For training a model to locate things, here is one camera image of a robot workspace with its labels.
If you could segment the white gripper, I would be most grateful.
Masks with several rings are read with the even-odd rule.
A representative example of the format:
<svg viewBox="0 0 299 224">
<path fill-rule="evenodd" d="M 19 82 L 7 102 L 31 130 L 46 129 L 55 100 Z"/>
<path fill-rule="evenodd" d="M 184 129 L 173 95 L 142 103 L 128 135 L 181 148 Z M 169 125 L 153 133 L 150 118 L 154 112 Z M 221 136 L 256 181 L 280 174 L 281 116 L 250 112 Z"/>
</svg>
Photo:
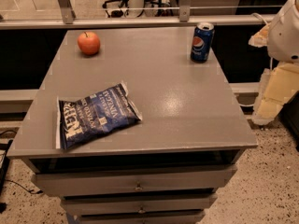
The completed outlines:
<svg viewBox="0 0 299 224">
<path fill-rule="evenodd" d="M 267 46 L 269 56 L 279 61 L 272 71 L 264 70 L 253 107 L 253 123 L 266 125 L 299 92 L 298 0 L 288 0 L 270 26 L 266 24 L 253 35 L 249 44 L 256 48 Z"/>
</svg>

